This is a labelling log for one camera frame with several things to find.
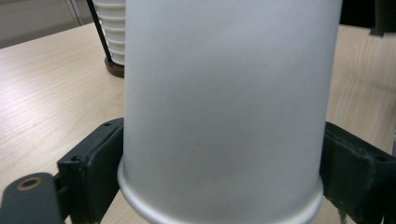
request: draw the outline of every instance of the stacked cups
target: stacked cups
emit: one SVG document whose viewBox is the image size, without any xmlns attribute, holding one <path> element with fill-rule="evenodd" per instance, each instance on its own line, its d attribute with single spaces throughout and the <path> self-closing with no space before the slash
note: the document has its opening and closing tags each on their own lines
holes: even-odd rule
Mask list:
<svg viewBox="0 0 396 224">
<path fill-rule="evenodd" d="M 93 4 L 105 31 L 111 60 L 125 65 L 125 0 L 95 0 Z"/>
</svg>

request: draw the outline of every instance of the wooden table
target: wooden table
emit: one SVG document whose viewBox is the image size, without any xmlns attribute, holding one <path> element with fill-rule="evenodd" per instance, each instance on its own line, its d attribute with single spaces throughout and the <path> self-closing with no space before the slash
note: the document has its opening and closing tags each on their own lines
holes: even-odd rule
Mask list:
<svg viewBox="0 0 396 224">
<path fill-rule="evenodd" d="M 328 121 L 388 153 L 396 124 L 396 36 L 341 26 Z M 56 161 L 97 126 L 123 117 L 123 79 L 111 76 L 92 24 L 0 49 L 0 190 Z M 103 223 L 147 223 L 120 193 Z M 339 223 L 323 200 L 312 223 Z"/>
</svg>

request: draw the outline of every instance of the black object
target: black object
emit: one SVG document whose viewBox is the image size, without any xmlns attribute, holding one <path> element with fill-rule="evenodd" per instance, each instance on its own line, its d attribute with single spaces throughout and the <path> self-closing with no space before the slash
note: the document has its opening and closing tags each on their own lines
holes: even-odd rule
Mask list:
<svg viewBox="0 0 396 224">
<path fill-rule="evenodd" d="M 396 159 L 326 124 L 320 175 L 324 195 L 357 223 L 396 223 Z"/>
<path fill-rule="evenodd" d="M 4 192 L 0 223 L 99 223 L 119 186 L 123 119 L 101 125 L 58 161 L 60 173 L 33 174 Z M 324 195 L 356 222 L 396 223 L 396 159 L 326 123 L 320 175 Z"/>
<path fill-rule="evenodd" d="M 340 24 L 372 29 L 371 35 L 396 32 L 395 0 L 344 0 Z"/>
<path fill-rule="evenodd" d="M 99 223 L 119 190 L 123 119 L 99 126 L 58 161 L 59 174 L 38 173 L 10 184 L 0 223 Z"/>
</svg>

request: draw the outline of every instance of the cup rim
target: cup rim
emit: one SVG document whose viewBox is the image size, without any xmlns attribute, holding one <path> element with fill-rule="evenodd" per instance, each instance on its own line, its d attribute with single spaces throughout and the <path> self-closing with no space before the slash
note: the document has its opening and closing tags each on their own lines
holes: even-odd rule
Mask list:
<svg viewBox="0 0 396 224">
<path fill-rule="evenodd" d="M 93 0 L 93 4 L 96 7 L 102 7 L 102 8 L 123 8 L 125 7 L 125 3 L 98 3 Z"/>
<path fill-rule="evenodd" d="M 108 49 L 108 51 L 110 51 L 111 53 L 121 55 L 121 56 L 125 56 L 125 52 L 116 51 L 114 49 Z"/>
<path fill-rule="evenodd" d="M 104 21 L 125 21 L 125 17 L 111 17 L 111 16 L 104 16 L 101 15 L 100 13 L 97 13 L 99 19 L 104 20 Z"/>
<path fill-rule="evenodd" d="M 114 33 L 125 33 L 125 29 L 123 29 L 123 28 L 113 28 L 113 27 L 104 26 L 103 24 L 102 24 L 102 28 L 103 28 L 105 31 L 109 31 L 109 32 L 114 32 Z"/>
<path fill-rule="evenodd" d="M 125 45 L 125 41 L 113 40 L 111 38 L 106 38 L 107 42 L 114 45 Z"/>
</svg>

